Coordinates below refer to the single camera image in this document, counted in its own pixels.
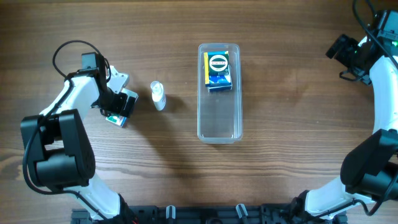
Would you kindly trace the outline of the small dark green box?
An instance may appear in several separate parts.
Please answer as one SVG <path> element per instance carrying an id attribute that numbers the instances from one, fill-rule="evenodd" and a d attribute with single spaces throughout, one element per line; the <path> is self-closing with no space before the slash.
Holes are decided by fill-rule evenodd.
<path id="1" fill-rule="evenodd" d="M 208 52 L 208 70 L 210 76 L 225 75 L 229 72 L 229 52 Z"/>

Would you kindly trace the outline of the blue yellow VapoDrops box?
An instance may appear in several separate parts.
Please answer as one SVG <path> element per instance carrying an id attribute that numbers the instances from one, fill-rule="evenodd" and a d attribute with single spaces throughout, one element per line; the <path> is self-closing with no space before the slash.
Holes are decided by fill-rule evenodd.
<path id="1" fill-rule="evenodd" d="M 221 85 L 230 85 L 231 75 L 230 75 L 230 64 L 229 64 L 229 72 L 225 75 L 216 75 L 210 76 L 208 70 L 208 52 L 203 54 L 204 56 L 204 73 L 205 73 L 205 86 L 221 86 Z"/>

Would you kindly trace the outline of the white green medicine box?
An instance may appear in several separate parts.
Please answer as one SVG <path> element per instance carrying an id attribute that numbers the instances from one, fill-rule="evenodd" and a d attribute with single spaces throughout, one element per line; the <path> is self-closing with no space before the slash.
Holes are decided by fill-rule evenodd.
<path id="1" fill-rule="evenodd" d="M 127 90 L 125 88 L 123 88 L 120 93 L 124 93 L 125 95 L 127 95 L 126 103 L 123 106 L 121 114 L 112 114 L 110 112 L 106 112 L 105 115 L 107 121 L 122 128 L 130 115 L 132 115 L 134 105 L 138 100 L 139 95 L 136 92 Z"/>

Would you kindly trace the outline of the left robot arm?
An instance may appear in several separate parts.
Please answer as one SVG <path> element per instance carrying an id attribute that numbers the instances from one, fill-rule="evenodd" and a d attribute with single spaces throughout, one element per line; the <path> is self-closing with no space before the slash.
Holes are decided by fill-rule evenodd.
<path id="1" fill-rule="evenodd" d="M 96 174 L 95 155 L 83 125 L 92 108 L 130 117 L 137 94 L 125 89 L 128 75 L 109 66 L 101 54 L 81 57 L 81 69 L 66 76 L 55 101 L 21 121 L 24 180 L 39 194 L 72 196 L 94 223 L 138 223 L 123 197 Z"/>

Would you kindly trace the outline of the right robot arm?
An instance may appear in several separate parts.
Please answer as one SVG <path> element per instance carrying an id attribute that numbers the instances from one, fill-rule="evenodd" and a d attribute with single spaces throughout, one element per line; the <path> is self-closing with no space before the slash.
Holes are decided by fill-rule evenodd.
<path id="1" fill-rule="evenodd" d="M 346 67 L 340 78 L 371 85 L 374 92 L 373 133 L 345 157 L 339 177 L 306 190 L 271 213 L 286 223 L 343 223 L 358 205 L 373 216 L 388 200 L 397 200 L 397 11 L 373 10 L 372 24 L 353 12 L 366 36 L 357 41 L 339 36 L 326 52 Z"/>

